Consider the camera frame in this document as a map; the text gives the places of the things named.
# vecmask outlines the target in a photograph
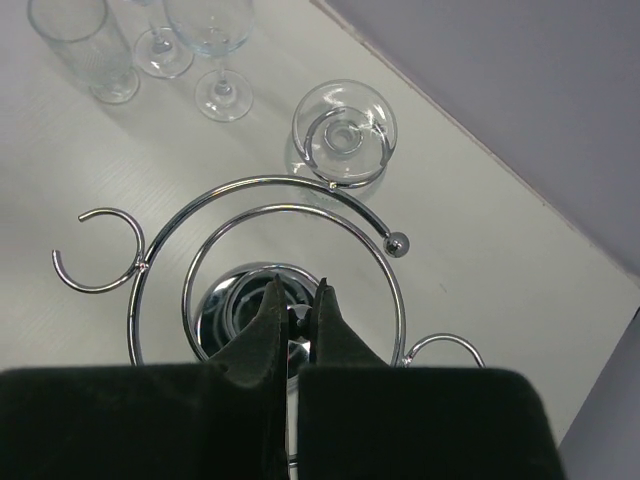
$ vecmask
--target wine glass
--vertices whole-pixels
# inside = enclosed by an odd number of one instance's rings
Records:
[[[129,0],[142,7],[157,0]],[[136,64],[148,75],[156,78],[176,78],[193,63],[193,53],[187,50],[169,27],[159,27],[153,12],[148,16],[150,29],[144,32],[133,47]]]
[[[104,103],[131,100],[140,79],[106,0],[29,0],[31,26]]]
[[[313,174],[337,188],[380,179],[396,146],[398,127],[387,101],[355,80],[318,85],[293,115],[293,144]]]
[[[251,109],[253,92],[239,73],[226,70],[224,57],[240,48],[253,28],[253,0],[163,0],[169,24],[194,52],[217,60],[200,79],[195,100],[212,120],[232,122]]]

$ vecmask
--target white wooden surface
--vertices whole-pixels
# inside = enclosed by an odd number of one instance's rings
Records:
[[[354,78],[382,92],[398,118],[398,148],[368,204],[412,241],[410,254],[393,261],[408,344],[439,331],[466,336],[489,365],[531,380],[559,440],[640,304],[638,287],[315,7],[256,3],[256,30],[231,60],[251,81],[255,104],[229,125],[207,120],[192,103],[195,82],[209,69],[205,60],[175,81],[141,74],[136,98],[106,107],[30,30],[24,1],[0,3],[0,367],[126,363],[128,288],[77,294],[57,280],[50,250],[63,251],[79,280],[102,283],[130,262],[131,234],[117,220],[80,225],[75,217],[98,206],[123,208],[150,239],[205,190],[284,172],[298,100],[325,80]],[[135,40],[143,12],[111,4]],[[267,190],[221,200],[167,243],[143,302],[149,361],[191,358],[179,320],[180,284],[208,233],[248,207],[304,198],[295,189]],[[328,276],[356,331],[390,356],[390,294],[347,234],[297,216],[247,223],[216,246],[198,291],[254,260],[290,261]],[[471,364],[446,345],[416,363]]]

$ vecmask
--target glass base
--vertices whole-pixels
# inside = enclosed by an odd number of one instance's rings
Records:
[[[233,122],[244,117],[253,105],[249,82],[239,73],[225,70],[226,84],[220,72],[206,74],[196,86],[195,100],[200,111],[216,122]]]
[[[165,43],[158,44],[153,32],[144,32],[133,47],[133,58],[144,73],[156,78],[176,78],[193,63],[187,50],[169,27],[159,29]]]
[[[110,105],[126,103],[133,98],[140,88],[140,78],[133,67],[116,83],[89,87],[94,97]]]

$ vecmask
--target metal spiral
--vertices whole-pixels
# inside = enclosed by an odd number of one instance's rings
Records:
[[[269,175],[249,177],[226,183],[214,188],[184,206],[173,218],[171,218],[160,232],[153,239],[145,251],[145,241],[142,228],[138,222],[128,213],[116,208],[99,208],[83,213],[78,217],[81,222],[100,215],[112,215],[124,220],[133,230],[136,237],[136,252],[134,260],[127,270],[116,280],[101,286],[87,286],[75,281],[65,270],[62,263],[62,254],[58,250],[52,252],[53,266],[60,279],[69,287],[82,293],[105,293],[118,288],[129,279],[134,278],[129,298],[127,311],[127,344],[129,349],[129,359],[132,365],[143,365],[144,360],[139,338],[139,315],[141,309],[142,295],[146,285],[147,276],[153,263],[169,237],[182,225],[191,215],[201,208],[224,197],[230,193],[238,192],[253,187],[260,186],[293,186],[302,187],[325,194],[349,207],[356,212],[366,223],[368,223],[382,238],[382,248],[392,258],[404,256],[409,251],[409,239],[401,232],[392,232],[384,222],[373,213],[366,205],[351,197],[344,191],[335,188],[335,185],[325,182],[305,179],[289,175]],[[374,241],[358,226],[346,218],[339,216],[329,210],[300,204],[275,204],[254,208],[235,216],[216,229],[202,244],[187,271],[182,290],[182,323],[189,344],[199,360],[206,360],[208,355],[202,349],[198,338],[192,328],[194,324],[191,314],[191,292],[198,269],[213,245],[220,240],[235,226],[262,215],[277,212],[298,212],[313,215],[328,220],[352,234],[372,255],[379,268],[382,270],[391,290],[395,305],[395,337],[393,354],[389,364],[395,367],[408,367],[416,354],[426,345],[435,341],[450,341],[466,348],[474,357],[479,367],[484,367],[484,361],[476,348],[467,340],[452,334],[430,335],[416,343],[408,353],[405,354],[406,342],[406,317],[402,293],[396,276],[385,258],[382,250],[376,246]],[[296,456],[289,457],[290,467],[297,466]]]

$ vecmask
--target metal hook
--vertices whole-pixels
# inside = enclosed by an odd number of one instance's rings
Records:
[[[452,333],[436,333],[434,335],[429,335],[427,337],[422,338],[421,340],[418,341],[418,343],[416,343],[413,347],[411,347],[411,350],[409,350],[409,353],[407,353],[404,356],[404,358],[402,359],[402,365],[404,367],[408,367],[409,365],[411,365],[411,362],[413,362],[413,359],[415,358],[415,356],[418,354],[420,350],[422,350],[424,347],[426,347],[430,343],[441,342],[441,341],[453,342],[463,346],[465,349],[467,349],[469,353],[471,353],[471,355],[473,355],[473,359],[476,361],[476,364],[478,365],[478,367],[485,368],[484,360],[482,360],[482,357],[480,356],[480,352],[478,352],[476,347],[474,347],[471,344],[471,342],[469,342],[465,338],[459,337]]]
[[[142,263],[142,258],[144,255],[144,233],[142,232],[142,227],[136,221],[136,219],[133,218],[131,215],[129,215],[127,212],[119,210],[117,208],[96,208],[94,210],[89,210],[88,212],[85,212],[82,215],[78,216],[78,220],[80,222],[84,222],[86,220],[89,220],[90,218],[98,217],[100,215],[112,215],[114,217],[121,218],[122,220],[127,222],[127,224],[131,227],[131,229],[133,230],[133,233],[136,236],[136,243],[137,243],[136,256],[134,257],[133,262],[131,263],[129,268],[117,280],[111,283],[108,283],[106,285],[92,287],[89,285],[83,285],[73,280],[69,276],[69,274],[67,273],[67,271],[65,270],[62,264],[62,254],[60,253],[60,251],[53,250],[51,254],[53,259],[53,268],[55,268],[56,273],[58,274],[58,277],[60,277],[60,280],[62,280],[65,284],[67,284],[69,287],[73,288],[74,290],[77,290],[78,292],[82,292],[82,293],[110,292],[111,290],[114,290],[118,288],[120,285],[126,283],[131,277],[133,277],[136,274],[136,272],[145,268],[145,265]]]

